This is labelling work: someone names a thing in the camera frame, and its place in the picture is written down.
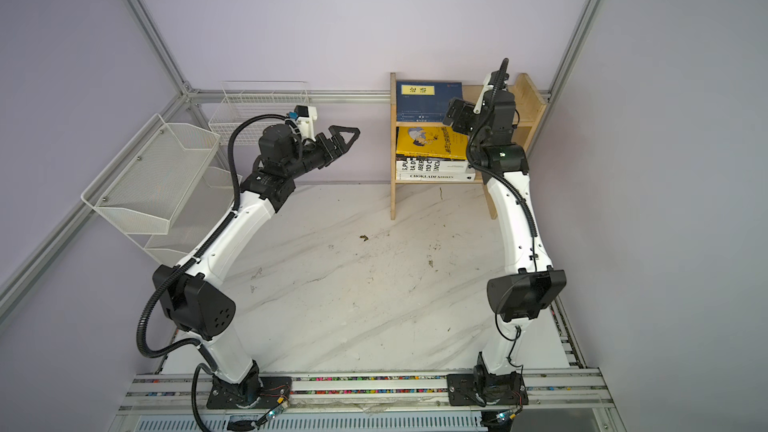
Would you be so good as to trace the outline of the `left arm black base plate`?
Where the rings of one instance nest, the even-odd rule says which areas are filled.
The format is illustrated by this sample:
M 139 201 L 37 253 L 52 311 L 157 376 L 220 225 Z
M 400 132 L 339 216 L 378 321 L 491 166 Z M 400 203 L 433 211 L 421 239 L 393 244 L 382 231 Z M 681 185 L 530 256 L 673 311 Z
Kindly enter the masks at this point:
M 212 389 L 206 402 L 208 410 L 268 410 L 287 400 L 292 389 L 288 376 L 259 376 L 243 384 L 230 384 L 217 376 L 212 379 Z

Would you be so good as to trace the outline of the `yellow book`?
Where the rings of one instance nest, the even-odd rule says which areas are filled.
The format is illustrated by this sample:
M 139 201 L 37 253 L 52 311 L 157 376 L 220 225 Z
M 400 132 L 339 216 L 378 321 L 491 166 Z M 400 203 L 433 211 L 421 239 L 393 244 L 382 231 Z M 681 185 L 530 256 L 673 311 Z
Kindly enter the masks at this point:
M 426 157 L 465 160 L 468 137 L 448 127 L 400 127 L 397 134 L 396 154 L 407 157 Z

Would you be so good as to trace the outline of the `white book with photo cover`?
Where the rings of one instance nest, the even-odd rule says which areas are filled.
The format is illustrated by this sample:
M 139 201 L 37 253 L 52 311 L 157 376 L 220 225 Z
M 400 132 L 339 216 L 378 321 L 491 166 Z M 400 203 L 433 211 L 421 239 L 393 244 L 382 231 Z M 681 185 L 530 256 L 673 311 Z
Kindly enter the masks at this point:
M 422 172 L 398 172 L 396 174 L 397 182 L 448 182 L 465 183 L 474 182 L 476 174 L 474 172 L 466 174 L 458 173 L 422 173 Z

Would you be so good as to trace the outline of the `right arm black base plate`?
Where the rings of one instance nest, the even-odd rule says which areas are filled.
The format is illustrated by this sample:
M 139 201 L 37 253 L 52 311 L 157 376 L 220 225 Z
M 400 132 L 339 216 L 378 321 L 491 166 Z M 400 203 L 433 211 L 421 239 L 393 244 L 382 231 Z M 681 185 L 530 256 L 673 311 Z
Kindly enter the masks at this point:
M 517 372 L 477 375 L 449 374 L 448 398 L 451 406 L 526 406 L 527 387 Z

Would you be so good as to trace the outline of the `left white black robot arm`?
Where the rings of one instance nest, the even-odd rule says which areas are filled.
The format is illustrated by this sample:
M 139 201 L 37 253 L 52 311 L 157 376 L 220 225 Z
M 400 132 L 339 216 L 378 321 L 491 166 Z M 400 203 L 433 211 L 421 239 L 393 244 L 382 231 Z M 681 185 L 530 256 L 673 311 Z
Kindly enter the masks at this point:
M 221 287 L 245 246 L 295 191 L 296 179 L 341 158 L 360 136 L 358 128 L 338 125 L 312 135 L 301 125 L 303 118 L 297 112 L 262 114 L 235 128 L 227 144 L 232 203 L 189 254 L 173 266 L 155 270 L 155 290 L 137 324 L 135 340 L 142 356 L 162 358 L 182 347 L 194 347 L 202 357 L 201 368 L 212 375 L 215 390 L 241 408 L 255 404 L 264 385 L 256 361 L 231 328 L 236 304 Z M 235 165 L 238 136 L 260 121 L 270 124 L 258 140 L 259 154 L 251 173 L 240 178 Z M 149 345 L 148 325 L 156 307 L 185 338 L 158 349 Z

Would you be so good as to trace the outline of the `white book with black lettering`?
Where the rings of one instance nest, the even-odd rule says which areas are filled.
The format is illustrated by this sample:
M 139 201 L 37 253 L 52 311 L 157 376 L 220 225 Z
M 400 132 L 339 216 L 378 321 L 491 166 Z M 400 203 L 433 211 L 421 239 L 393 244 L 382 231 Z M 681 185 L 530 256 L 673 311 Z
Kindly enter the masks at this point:
M 472 168 L 466 160 L 451 160 L 431 157 L 409 157 L 398 155 L 396 167 L 400 172 L 435 172 L 463 174 L 469 173 Z

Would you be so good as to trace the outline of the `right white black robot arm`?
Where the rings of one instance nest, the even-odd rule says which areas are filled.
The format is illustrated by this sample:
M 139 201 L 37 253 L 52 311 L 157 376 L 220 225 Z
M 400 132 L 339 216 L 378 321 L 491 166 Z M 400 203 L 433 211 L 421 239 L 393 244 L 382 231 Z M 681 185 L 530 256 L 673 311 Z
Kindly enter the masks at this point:
M 527 402 L 518 356 L 526 330 L 564 289 L 536 223 L 530 171 L 522 146 L 512 139 L 515 97 L 487 90 L 478 103 L 451 100 L 444 124 L 467 136 L 466 157 L 480 172 L 497 213 L 504 248 L 503 273 L 486 286 L 497 335 L 479 352 L 470 376 L 452 375 L 452 400 L 480 406 Z

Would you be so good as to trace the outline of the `dark blue book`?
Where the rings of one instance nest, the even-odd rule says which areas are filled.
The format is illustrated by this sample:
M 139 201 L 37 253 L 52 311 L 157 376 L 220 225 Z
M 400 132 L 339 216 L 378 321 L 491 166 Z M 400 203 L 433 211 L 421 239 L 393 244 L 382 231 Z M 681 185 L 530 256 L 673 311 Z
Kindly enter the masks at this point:
M 463 98 L 461 82 L 398 80 L 396 120 L 442 123 L 454 98 Z

